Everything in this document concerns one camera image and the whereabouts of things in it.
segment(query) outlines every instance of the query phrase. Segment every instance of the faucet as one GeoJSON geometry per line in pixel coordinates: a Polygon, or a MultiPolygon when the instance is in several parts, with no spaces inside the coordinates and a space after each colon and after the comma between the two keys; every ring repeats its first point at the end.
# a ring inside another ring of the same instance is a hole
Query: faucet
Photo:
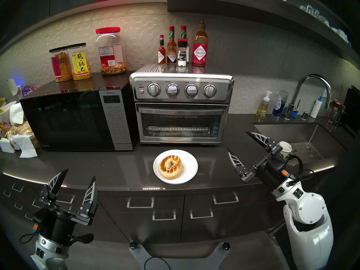
{"type": "Polygon", "coordinates": [[[322,81],[322,83],[324,83],[325,85],[325,88],[326,88],[326,101],[325,101],[325,109],[329,109],[330,107],[330,103],[331,103],[331,87],[330,87],[330,84],[325,80],[324,77],[322,77],[321,75],[318,75],[318,74],[309,74],[307,76],[304,76],[300,81],[299,83],[297,84],[296,86],[296,90],[295,90],[295,93],[288,105],[288,108],[284,114],[284,119],[286,120],[290,120],[290,115],[292,112],[296,112],[296,109],[295,109],[295,101],[296,101],[296,98],[297,98],[297,95],[299,94],[299,91],[300,91],[300,88],[301,88],[301,85],[308,79],[310,78],[316,78],[316,79],[319,79],[322,81]]]}

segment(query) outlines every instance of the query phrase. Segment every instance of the kitchen counter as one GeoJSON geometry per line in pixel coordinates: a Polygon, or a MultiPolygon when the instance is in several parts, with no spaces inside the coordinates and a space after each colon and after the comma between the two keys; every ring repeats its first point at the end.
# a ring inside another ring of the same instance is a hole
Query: kitchen counter
{"type": "MultiPolygon", "coordinates": [[[[299,122],[292,118],[290,122],[299,122]]],[[[244,183],[235,173],[227,153],[229,147],[248,167],[258,162],[266,151],[245,131],[259,132],[255,122],[287,123],[283,118],[277,121],[267,118],[260,120],[253,114],[229,114],[223,142],[218,146],[200,146],[184,144],[146,145],[137,144],[129,152],[47,152],[37,150],[36,158],[19,158],[15,154],[0,152],[0,173],[36,183],[47,183],[53,176],[65,168],[69,172],[63,182],[67,188],[86,189],[92,176],[98,181],[99,194],[111,194],[110,191],[154,191],[159,195],[176,192],[188,194],[221,191],[224,188],[241,186],[241,190],[265,187],[258,179],[252,178],[244,183]],[[152,166],[158,154],[181,149],[191,153],[198,162],[196,176],[182,185],[169,185],[155,175],[152,166]]],[[[308,118],[305,123],[317,122],[332,133],[346,149],[352,145],[352,136],[342,127],[325,122],[323,117],[308,118]]]]}

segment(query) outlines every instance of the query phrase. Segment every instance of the white plate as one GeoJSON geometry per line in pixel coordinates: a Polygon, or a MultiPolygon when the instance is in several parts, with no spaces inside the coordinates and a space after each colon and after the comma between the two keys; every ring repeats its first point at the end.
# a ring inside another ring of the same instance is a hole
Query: white plate
{"type": "Polygon", "coordinates": [[[190,153],[183,151],[183,150],[169,150],[162,152],[160,155],[158,155],[153,163],[153,170],[156,176],[158,178],[170,185],[181,185],[188,181],[190,181],[198,171],[198,162],[196,161],[195,157],[191,155],[190,153]],[[181,162],[183,164],[184,170],[182,173],[174,178],[174,179],[166,179],[163,177],[159,172],[159,163],[166,157],[175,155],[178,156],[181,159],[181,162]]]}

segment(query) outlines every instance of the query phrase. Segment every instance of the tiled backsplash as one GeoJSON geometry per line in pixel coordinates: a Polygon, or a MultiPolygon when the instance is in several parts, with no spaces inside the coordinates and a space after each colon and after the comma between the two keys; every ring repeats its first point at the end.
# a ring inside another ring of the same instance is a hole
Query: tiled backsplash
{"type": "MultiPolygon", "coordinates": [[[[95,29],[121,28],[127,67],[136,70],[157,62],[159,35],[168,41],[168,27],[187,26],[192,42],[201,18],[209,36],[207,65],[219,66],[233,75],[235,85],[230,113],[255,113],[266,90],[273,92],[269,113],[276,93],[288,90],[290,98],[300,78],[310,73],[322,75],[339,97],[351,85],[360,87],[360,71],[318,44],[260,23],[215,15],[168,13],[164,3],[111,6],[75,14],[49,23],[23,37],[0,55],[0,95],[10,97],[6,79],[17,85],[44,84],[54,79],[49,49],[86,42],[92,71],[100,69],[95,29]]],[[[318,81],[306,82],[298,95],[300,112],[311,111],[315,100],[323,95],[318,81]]]]}

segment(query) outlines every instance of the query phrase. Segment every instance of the sink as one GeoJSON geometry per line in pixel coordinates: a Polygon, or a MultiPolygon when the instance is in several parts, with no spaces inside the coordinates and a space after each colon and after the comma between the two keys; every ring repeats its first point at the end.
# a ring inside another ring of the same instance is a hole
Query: sink
{"type": "MultiPolygon", "coordinates": [[[[277,142],[290,143],[291,154],[301,158],[304,169],[319,172],[334,168],[346,153],[344,147],[318,123],[254,123],[254,127],[256,132],[277,142]]],[[[297,164],[295,159],[288,163],[289,166],[297,164]]]]}

